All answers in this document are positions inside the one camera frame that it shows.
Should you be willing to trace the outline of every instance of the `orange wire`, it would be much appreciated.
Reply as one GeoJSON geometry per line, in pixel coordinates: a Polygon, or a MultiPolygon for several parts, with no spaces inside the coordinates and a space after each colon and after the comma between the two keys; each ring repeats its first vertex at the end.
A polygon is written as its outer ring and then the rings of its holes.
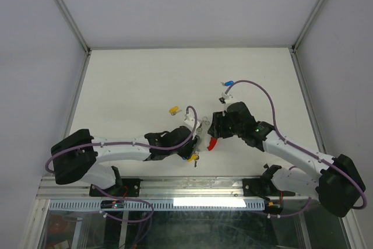
{"type": "Polygon", "coordinates": [[[123,198],[125,198],[127,196],[127,193],[128,193],[128,187],[127,186],[123,186],[123,189],[126,189],[126,192],[123,195],[123,198]]]}

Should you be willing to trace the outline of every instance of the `blue object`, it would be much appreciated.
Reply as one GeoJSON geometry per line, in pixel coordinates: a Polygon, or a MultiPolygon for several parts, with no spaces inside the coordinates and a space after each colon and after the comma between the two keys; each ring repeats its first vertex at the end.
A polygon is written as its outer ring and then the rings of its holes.
{"type": "Polygon", "coordinates": [[[226,86],[226,87],[229,87],[233,83],[234,83],[233,81],[228,81],[228,82],[223,83],[223,85],[226,86]]]}

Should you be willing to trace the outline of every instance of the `fluorescent light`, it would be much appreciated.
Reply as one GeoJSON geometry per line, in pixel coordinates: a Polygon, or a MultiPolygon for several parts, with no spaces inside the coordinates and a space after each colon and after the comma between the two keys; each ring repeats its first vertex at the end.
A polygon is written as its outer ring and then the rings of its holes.
{"type": "Polygon", "coordinates": [[[240,198],[174,198],[174,206],[246,207],[240,198]]]}

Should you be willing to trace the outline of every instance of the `metal frame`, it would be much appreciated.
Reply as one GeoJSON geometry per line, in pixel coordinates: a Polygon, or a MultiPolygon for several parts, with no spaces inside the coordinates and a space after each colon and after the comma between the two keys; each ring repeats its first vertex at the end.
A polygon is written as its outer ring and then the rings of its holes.
{"type": "Polygon", "coordinates": [[[80,93],[82,91],[84,78],[85,78],[86,73],[87,73],[91,53],[92,53],[92,51],[88,51],[88,52],[85,53],[84,63],[82,65],[81,69],[80,69],[79,80],[78,80],[78,82],[76,84],[76,87],[75,87],[74,95],[72,97],[71,105],[70,105],[70,108],[69,108],[68,117],[66,119],[65,129],[64,129],[64,132],[63,132],[63,135],[62,135],[61,139],[64,139],[65,137],[67,137],[70,134],[72,121],[74,120],[76,107],[78,106],[78,100],[79,100],[79,97],[80,97],[80,93]]]}
{"type": "Polygon", "coordinates": [[[71,32],[74,34],[74,36],[76,37],[77,41],[80,43],[80,45],[82,46],[82,48],[84,49],[85,52],[89,52],[90,49],[87,45],[87,42],[86,40],[84,39],[83,35],[81,34],[78,26],[76,25],[75,21],[74,21],[74,18],[72,17],[72,15],[70,14],[70,11],[69,9],[67,8],[64,0],[54,0],[54,2],[56,3],[59,11],[61,12],[62,16],[64,17],[64,19],[66,20],[66,23],[68,24],[68,26],[70,27],[71,29],[71,32]]]}
{"type": "Polygon", "coordinates": [[[23,236],[20,248],[38,248],[40,237],[43,233],[44,223],[47,218],[49,199],[35,200],[30,220],[27,224],[26,233],[23,236]]]}
{"type": "MultiPolygon", "coordinates": [[[[243,177],[141,177],[139,199],[173,199],[175,197],[244,197],[243,177]]],[[[95,200],[89,196],[90,184],[75,182],[68,186],[55,183],[54,177],[43,177],[37,199],[79,199],[95,200]]],[[[308,199],[302,195],[285,197],[286,200],[308,199]]]]}
{"type": "Polygon", "coordinates": [[[317,0],[315,6],[312,8],[311,13],[308,16],[305,25],[302,28],[301,33],[298,36],[298,39],[295,41],[293,49],[296,51],[299,45],[302,43],[303,39],[308,34],[309,30],[311,29],[312,25],[316,21],[317,17],[319,16],[321,9],[324,5],[326,0],[317,0]]]}
{"type": "Polygon", "coordinates": [[[305,222],[305,217],[304,217],[304,213],[300,213],[298,215],[298,218],[299,218],[299,223],[300,223],[300,230],[302,232],[302,236],[303,236],[303,246],[304,246],[304,249],[311,249],[311,242],[309,240],[309,234],[308,234],[308,230],[307,230],[307,224],[305,222]]]}
{"type": "Polygon", "coordinates": [[[110,51],[110,50],[153,50],[153,49],[206,49],[206,48],[291,48],[291,44],[284,45],[220,45],[220,44],[199,44],[199,45],[180,45],[180,46],[169,46],[169,45],[160,45],[160,46],[145,46],[145,47],[95,47],[92,46],[90,49],[93,51],[110,51]]]}
{"type": "Polygon", "coordinates": [[[297,75],[299,86],[301,88],[301,92],[303,95],[305,107],[308,112],[309,120],[311,122],[312,130],[314,131],[314,135],[316,138],[316,144],[318,146],[318,149],[322,153],[326,153],[325,145],[323,143],[321,132],[320,132],[320,126],[317,122],[314,107],[312,105],[311,96],[308,91],[307,83],[304,79],[303,71],[301,69],[301,65],[299,64],[297,54],[294,52],[292,48],[289,48],[291,59],[293,60],[293,65],[295,69],[295,74],[297,75]]]}

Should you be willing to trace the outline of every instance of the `blue connector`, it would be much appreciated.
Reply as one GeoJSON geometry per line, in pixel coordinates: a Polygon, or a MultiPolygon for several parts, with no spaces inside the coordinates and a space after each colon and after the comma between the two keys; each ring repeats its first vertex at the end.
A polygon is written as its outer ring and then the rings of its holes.
{"type": "Polygon", "coordinates": [[[222,82],[221,84],[225,87],[229,87],[230,85],[232,85],[234,82],[233,81],[228,81],[228,82],[222,82]]]}

